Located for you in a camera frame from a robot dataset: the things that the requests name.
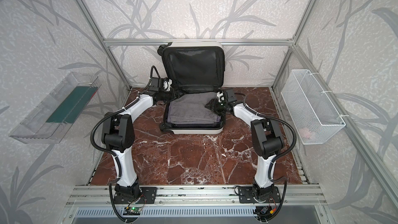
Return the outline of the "grey towel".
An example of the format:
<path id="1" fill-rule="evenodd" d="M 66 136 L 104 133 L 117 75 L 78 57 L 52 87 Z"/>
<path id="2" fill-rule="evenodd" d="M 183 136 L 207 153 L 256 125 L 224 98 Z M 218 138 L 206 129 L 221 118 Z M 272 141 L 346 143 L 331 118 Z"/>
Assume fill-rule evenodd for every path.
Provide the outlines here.
<path id="1" fill-rule="evenodd" d="M 167 122 L 171 124 L 216 124 L 221 116 L 205 107 L 216 99 L 215 92 L 185 94 L 169 104 Z"/>

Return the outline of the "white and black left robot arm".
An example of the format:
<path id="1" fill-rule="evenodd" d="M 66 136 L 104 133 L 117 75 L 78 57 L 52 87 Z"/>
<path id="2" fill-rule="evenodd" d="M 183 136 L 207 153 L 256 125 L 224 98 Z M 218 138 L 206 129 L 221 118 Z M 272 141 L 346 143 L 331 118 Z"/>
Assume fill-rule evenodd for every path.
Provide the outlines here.
<path id="1" fill-rule="evenodd" d="M 135 141 L 134 121 L 158 101 L 170 102 L 180 97 L 177 87 L 169 78 L 150 79 L 145 91 L 117 112 L 108 113 L 102 123 L 102 143 L 113 157 L 117 178 L 115 191 L 122 196 L 137 199 L 141 196 L 138 176 L 132 159 Z"/>

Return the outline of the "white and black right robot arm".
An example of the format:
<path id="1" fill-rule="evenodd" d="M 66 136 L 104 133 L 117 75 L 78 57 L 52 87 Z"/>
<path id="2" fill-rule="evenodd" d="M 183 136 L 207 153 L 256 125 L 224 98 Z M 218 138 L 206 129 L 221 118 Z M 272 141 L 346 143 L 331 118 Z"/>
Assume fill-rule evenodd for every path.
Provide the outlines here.
<path id="1" fill-rule="evenodd" d="M 205 107 L 217 115 L 230 113 L 250 126 L 252 146 L 258 156 L 252 192 L 257 201 L 264 201 L 275 191 L 276 157 L 285 145 L 280 119 L 258 113 L 246 103 L 243 93 L 236 93 L 233 89 L 217 93 Z"/>

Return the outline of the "pink object in basket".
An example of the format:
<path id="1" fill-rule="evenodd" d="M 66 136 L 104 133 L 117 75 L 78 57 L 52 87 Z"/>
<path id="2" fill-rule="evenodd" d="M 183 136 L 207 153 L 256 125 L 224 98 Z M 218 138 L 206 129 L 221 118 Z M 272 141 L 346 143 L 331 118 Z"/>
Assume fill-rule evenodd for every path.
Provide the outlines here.
<path id="1" fill-rule="evenodd" d="M 302 128 L 299 129 L 299 134 L 301 139 L 304 140 L 312 140 L 315 136 L 314 132 L 311 131 L 309 128 Z"/>

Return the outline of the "green board in shelf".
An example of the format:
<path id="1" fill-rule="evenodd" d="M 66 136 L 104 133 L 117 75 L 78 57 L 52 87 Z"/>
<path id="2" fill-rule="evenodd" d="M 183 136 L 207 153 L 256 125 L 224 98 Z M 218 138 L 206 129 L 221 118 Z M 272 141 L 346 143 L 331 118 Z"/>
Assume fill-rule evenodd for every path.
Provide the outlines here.
<path id="1" fill-rule="evenodd" d="M 46 123 L 73 124 L 97 90 L 98 87 L 76 87 L 47 119 Z"/>

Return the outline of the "left green circuit board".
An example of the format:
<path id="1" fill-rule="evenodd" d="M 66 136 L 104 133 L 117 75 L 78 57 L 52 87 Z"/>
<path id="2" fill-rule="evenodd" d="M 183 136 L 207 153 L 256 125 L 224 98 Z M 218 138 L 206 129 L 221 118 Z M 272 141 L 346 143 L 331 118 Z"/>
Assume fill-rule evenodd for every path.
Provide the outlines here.
<path id="1" fill-rule="evenodd" d="M 142 209 L 142 207 L 125 207 L 123 209 L 123 216 L 139 216 Z"/>

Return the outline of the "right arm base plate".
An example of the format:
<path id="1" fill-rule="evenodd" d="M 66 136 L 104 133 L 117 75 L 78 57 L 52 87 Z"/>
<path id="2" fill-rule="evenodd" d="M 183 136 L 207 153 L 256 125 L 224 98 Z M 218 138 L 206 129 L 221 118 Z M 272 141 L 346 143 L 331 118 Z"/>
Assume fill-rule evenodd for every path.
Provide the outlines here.
<path id="1" fill-rule="evenodd" d="M 254 189 L 253 186 L 236 186 L 235 193 L 239 197 L 240 203 L 280 203 L 282 194 L 276 186 L 268 187 L 265 190 Z"/>

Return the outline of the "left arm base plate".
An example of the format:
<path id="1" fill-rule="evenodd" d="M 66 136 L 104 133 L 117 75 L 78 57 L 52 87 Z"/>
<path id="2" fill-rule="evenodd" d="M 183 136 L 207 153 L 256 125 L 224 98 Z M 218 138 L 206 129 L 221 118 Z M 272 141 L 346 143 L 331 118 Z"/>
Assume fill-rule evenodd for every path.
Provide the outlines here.
<path id="1" fill-rule="evenodd" d="M 157 187 L 115 187 L 115 204 L 154 204 Z"/>

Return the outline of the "clear plastic wall shelf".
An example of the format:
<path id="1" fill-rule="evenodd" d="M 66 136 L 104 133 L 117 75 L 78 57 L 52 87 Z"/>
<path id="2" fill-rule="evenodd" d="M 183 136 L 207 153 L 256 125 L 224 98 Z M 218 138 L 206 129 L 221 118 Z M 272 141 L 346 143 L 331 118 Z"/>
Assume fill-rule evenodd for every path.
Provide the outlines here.
<path id="1" fill-rule="evenodd" d="M 58 144 L 101 87 L 96 75 L 69 73 L 9 136 L 24 144 Z"/>

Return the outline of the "aluminium front rail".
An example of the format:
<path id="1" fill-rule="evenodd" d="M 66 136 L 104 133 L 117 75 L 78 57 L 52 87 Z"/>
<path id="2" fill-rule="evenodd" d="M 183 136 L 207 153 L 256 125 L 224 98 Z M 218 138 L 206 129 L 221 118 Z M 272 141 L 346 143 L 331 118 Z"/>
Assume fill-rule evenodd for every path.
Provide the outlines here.
<path id="1" fill-rule="evenodd" d="M 239 197 L 231 185 L 163 185 L 157 187 L 154 204 L 146 206 L 239 206 Z M 244 203 L 244 206 L 261 204 Z M 327 205 L 319 185 L 288 185 L 283 206 Z M 66 207 L 110 207 L 110 195 L 106 186 L 76 186 Z"/>

